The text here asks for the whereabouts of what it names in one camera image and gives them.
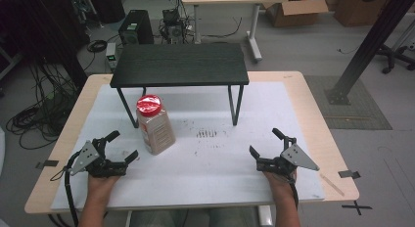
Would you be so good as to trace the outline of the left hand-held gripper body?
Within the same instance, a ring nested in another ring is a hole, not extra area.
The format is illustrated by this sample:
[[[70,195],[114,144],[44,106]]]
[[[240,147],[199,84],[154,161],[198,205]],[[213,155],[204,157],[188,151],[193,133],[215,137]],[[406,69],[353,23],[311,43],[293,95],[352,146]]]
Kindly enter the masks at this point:
[[[71,176],[87,171],[95,178],[124,176],[129,165],[129,159],[111,161],[105,155],[106,145],[111,139],[100,138],[87,140],[68,162],[68,172]]]

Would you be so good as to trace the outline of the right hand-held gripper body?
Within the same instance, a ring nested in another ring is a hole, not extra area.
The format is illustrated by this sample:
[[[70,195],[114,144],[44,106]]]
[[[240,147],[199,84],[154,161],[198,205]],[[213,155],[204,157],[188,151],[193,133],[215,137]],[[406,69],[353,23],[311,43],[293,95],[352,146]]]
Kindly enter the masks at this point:
[[[279,157],[274,159],[262,158],[255,153],[257,171],[265,171],[284,178],[287,182],[295,182],[294,172],[298,167],[318,171],[320,167],[311,157],[297,144],[296,138],[282,137],[284,142],[283,151]]]

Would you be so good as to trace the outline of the clear jar with red lid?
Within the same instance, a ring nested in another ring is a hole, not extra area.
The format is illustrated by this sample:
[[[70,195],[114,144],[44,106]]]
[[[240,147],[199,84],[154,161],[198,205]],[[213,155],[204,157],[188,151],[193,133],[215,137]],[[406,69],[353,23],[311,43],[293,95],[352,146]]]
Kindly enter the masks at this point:
[[[150,154],[158,155],[175,143],[168,113],[159,96],[142,96],[136,103],[136,114]]]

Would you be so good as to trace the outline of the person's left hand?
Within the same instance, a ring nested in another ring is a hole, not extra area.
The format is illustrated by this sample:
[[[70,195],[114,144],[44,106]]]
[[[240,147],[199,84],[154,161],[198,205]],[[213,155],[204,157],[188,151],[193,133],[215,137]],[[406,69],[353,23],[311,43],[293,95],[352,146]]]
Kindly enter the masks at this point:
[[[94,204],[107,204],[118,180],[119,176],[97,178],[89,175],[87,201]]]

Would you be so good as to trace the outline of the person's right hand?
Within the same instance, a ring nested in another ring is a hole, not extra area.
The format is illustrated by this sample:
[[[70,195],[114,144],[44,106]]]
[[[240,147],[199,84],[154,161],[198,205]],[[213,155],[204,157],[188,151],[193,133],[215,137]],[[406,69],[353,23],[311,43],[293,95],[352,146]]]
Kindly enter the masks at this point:
[[[282,178],[278,178],[274,173],[264,172],[263,175],[268,181],[273,201],[276,204],[281,204],[285,201],[293,202],[295,200],[294,192],[289,183]]]

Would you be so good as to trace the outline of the white table mat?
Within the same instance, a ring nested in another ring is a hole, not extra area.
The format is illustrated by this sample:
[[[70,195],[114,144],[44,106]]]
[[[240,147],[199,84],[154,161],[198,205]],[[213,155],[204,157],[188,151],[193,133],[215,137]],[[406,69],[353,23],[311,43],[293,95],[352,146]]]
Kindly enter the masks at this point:
[[[286,85],[251,82],[245,87],[239,119],[229,109],[225,86],[162,87],[153,89],[167,110],[175,143],[154,156],[134,127],[125,103],[134,104],[139,88],[117,92],[103,85],[71,149],[112,131],[119,135],[106,147],[110,160],[132,152],[139,157],[115,184],[111,208],[161,208],[223,204],[269,204],[268,182],[256,169],[249,149],[275,158],[284,148],[273,134],[279,129],[306,146]]]

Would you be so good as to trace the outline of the black tape strip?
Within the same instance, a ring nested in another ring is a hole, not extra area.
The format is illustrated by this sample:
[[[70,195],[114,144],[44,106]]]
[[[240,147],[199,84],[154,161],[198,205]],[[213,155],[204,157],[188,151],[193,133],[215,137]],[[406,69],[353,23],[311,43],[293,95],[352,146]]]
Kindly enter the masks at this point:
[[[344,170],[338,172],[341,178],[352,178],[352,179],[358,179],[361,177],[360,173],[358,171],[351,171],[351,170]]]
[[[43,169],[45,166],[46,167],[56,167],[58,164],[59,164],[58,160],[46,159],[44,161],[38,162],[37,165],[35,166],[35,168]]]

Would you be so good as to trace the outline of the white table leg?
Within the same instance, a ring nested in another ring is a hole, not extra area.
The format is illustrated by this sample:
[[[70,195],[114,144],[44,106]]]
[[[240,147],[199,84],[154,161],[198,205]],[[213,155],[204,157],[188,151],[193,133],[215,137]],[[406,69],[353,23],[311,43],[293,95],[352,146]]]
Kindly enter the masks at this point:
[[[260,227],[272,227],[273,220],[269,205],[260,205],[258,208],[258,219]]]

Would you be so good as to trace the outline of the person's legs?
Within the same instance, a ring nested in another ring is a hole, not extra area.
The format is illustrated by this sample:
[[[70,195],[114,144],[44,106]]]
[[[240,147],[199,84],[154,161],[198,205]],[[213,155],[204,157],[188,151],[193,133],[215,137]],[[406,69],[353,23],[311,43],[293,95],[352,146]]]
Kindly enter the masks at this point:
[[[134,211],[129,227],[185,227],[189,209]],[[208,227],[259,227],[254,207],[221,207],[206,210]]]

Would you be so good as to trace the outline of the grey power supply unit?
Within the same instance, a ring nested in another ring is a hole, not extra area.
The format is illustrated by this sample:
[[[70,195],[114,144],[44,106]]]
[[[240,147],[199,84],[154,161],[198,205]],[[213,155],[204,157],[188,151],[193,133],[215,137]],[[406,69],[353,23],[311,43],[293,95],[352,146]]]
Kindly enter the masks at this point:
[[[109,42],[106,49],[106,60],[110,69],[115,69],[118,61],[116,44]]]

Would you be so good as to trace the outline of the grey floor mat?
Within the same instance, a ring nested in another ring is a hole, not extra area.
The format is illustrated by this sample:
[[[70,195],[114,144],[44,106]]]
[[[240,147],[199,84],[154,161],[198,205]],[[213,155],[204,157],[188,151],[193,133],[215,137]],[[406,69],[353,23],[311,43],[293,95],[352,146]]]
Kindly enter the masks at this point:
[[[330,129],[392,130],[361,80],[347,94],[348,104],[334,105],[326,92],[338,82],[338,76],[306,75],[304,79]]]

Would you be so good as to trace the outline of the black tape cross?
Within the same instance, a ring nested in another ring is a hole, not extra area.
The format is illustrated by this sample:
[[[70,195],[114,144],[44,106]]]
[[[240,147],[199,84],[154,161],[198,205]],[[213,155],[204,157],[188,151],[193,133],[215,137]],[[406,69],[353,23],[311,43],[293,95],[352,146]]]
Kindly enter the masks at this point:
[[[354,201],[353,204],[343,204],[342,208],[354,209],[358,215],[361,215],[363,210],[371,210],[372,206],[361,205],[357,201]]]

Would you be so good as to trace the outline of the black shelf riser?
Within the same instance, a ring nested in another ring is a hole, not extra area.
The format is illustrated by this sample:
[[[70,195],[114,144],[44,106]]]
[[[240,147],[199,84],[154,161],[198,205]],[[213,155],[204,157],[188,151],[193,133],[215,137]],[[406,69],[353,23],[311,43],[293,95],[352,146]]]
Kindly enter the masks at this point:
[[[144,44],[123,48],[110,86],[129,108],[122,90],[141,87],[225,86],[232,123],[237,124],[244,87],[250,83],[241,46],[233,43]]]

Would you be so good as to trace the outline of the black computer tower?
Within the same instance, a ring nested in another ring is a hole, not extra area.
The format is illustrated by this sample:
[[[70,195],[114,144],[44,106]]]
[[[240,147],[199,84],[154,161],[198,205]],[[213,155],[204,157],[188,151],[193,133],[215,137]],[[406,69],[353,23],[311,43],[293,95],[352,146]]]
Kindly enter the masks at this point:
[[[147,10],[130,10],[118,34],[123,45],[155,43]]]

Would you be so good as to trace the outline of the open cardboard box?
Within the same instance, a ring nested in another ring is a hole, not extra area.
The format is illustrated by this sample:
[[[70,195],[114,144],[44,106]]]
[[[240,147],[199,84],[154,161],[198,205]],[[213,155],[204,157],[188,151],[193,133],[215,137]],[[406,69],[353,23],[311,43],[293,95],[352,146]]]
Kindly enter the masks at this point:
[[[314,25],[320,14],[328,12],[325,0],[286,1],[264,7],[274,27]]]

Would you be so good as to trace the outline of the open computer with fan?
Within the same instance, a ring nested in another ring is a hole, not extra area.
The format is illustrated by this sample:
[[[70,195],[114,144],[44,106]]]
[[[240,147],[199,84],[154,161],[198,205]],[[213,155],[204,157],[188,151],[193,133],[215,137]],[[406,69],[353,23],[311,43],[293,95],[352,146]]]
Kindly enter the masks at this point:
[[[185,39],[184,22],[177,9],[163,10],[160,33],[168,44],[182,44]]]

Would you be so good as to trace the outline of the dark curtain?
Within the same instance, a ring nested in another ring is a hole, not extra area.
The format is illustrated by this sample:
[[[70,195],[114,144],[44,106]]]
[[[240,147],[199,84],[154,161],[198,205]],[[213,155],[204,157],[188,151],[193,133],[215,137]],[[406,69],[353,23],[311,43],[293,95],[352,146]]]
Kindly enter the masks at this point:
[[[87,80],[77,52],[88,42],[70,0],[0,0],[0,25],[35,66],[62,67],[75,89]]]

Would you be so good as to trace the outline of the black office chair base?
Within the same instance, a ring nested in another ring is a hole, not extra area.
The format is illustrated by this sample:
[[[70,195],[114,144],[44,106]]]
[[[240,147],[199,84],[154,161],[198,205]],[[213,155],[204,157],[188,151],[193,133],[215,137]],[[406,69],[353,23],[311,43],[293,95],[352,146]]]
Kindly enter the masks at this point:
[[[382,69],[383,74],[388,74],[392,71],[396,60],[401,60],[407,63],[407,70],[415,70],[415,59],[409,58],[404,55],[404,52],[408,50],[407,46],[402,46],[396,49],[390,48],[383,44],[377,51],[377,55],[382,55],[388,58],[388,66]]]

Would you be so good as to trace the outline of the large closed cardboard box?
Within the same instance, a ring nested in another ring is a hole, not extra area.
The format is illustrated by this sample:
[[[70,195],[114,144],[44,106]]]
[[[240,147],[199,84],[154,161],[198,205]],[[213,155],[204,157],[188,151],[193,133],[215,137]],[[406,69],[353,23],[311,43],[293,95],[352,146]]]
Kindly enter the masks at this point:
[[[343,26],[372,25],[390,0],[340,0],[334,18]]]

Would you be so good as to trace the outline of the black metal stand post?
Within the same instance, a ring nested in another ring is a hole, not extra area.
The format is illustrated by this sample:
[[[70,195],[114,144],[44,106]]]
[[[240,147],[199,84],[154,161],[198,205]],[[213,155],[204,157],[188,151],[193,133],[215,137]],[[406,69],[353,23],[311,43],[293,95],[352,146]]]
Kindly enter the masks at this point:
[[[350,104],[347,94],[414,2],[415,0],[390,0],[360,44],[337,83],[332,89],[325,91],[329,104]]]

